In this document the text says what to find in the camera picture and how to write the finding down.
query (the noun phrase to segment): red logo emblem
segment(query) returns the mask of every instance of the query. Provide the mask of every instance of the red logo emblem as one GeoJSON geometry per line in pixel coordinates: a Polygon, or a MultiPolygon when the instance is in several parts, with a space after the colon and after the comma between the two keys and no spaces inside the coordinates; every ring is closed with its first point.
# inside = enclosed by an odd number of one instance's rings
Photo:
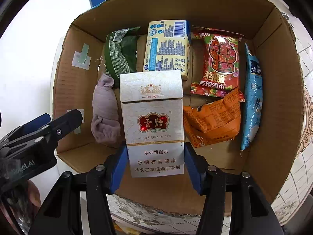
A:
{"type": "Polygon", "coordinates": [[[146,116],[140,116],[138,118],[139,130],[141,132],[166,131],[168,129],[169,118],[166,114],[149,113],[146,116]]]}

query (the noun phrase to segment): barcode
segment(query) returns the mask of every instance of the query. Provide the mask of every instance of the barcode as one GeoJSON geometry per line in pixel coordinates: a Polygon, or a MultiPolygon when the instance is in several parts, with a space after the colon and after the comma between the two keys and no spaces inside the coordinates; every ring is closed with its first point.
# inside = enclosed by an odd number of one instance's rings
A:
{"type": "Polygon", "coordinates": [[[185,29],[185,22],[175,21],[174,36],[184,37],[185,36],[184,29],[185,29]]]}
{"type": "Polygon", "coordinates": [[[129,28],[116,31],[114,38],[113,38],[113,41],[114,42],[122,42],[122,38],[124,37],[124,35],[127,33],[128,30],[129,30],[129,28]]]}

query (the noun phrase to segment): blue package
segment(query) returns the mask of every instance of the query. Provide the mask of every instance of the blue package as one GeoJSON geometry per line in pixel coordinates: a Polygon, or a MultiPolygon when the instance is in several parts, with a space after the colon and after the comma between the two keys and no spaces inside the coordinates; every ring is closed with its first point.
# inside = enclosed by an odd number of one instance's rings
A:
{"type": "Polygon", "coordinates": [[[263,79],[258,59],[246,46],[247,75],[245,86],[246,110],[243,124],[241,150],[245,150],[253,141],[260,125],[263,103],[263,79]]]}

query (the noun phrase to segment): green package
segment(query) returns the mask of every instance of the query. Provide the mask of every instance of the green package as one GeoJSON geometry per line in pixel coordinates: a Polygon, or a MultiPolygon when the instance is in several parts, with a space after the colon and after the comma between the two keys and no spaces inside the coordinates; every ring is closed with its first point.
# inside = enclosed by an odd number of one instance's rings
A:
{"type": "Polygon", "coordinates": [[[136,71],[137,36],[140,27],[126,28],[107,35],[104,57],[106,75],[114,79],[114,87],[120,87],[120,74],[136,71]]]}

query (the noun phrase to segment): orange package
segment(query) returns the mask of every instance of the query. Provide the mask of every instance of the orange package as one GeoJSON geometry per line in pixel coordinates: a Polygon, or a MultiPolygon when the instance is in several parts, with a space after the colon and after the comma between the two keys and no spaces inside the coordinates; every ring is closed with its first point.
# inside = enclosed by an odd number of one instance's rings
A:
{"type": "Polygon", "coordinates": [[[240,129],[238,88],[223,99],[199,106],[184,106],[184,130],[194,147],[227,141],[240,129]]]}

